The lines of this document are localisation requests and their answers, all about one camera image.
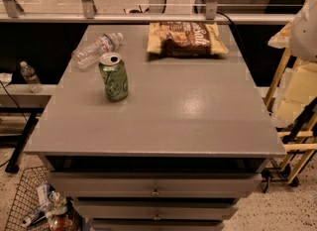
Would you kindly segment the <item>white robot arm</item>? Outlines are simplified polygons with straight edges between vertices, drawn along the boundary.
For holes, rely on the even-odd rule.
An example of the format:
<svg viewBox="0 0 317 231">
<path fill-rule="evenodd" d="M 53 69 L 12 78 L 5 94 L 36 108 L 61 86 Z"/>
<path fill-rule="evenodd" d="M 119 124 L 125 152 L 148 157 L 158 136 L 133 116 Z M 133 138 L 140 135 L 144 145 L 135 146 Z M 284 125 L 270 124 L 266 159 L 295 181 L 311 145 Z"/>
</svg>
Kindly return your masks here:
<svg viewBox="0 0 317 231">
<path fill-rule="evenodd" d="M 309 0 L 294 19 L 268 43 L 276 49 L 290 48 L 290 53 L 302 60 L 317 61 L 317 0 Z"/>
</svg>

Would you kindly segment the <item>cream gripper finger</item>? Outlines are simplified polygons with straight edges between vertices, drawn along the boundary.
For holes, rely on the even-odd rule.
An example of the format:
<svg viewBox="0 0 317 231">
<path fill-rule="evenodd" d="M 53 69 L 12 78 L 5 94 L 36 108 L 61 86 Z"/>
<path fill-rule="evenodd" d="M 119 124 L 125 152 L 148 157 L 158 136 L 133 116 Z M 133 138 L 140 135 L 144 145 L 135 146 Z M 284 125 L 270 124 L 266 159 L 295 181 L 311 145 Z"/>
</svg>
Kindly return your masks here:
<svg viewBox="0 0 317 231">
<path fill-rule="evenodd" d="M 276 49 L 284 49 L 289 47 L 292 23 L 287 23 L 278 33 L 272 36 L 267 44 Z"/>
</svg>

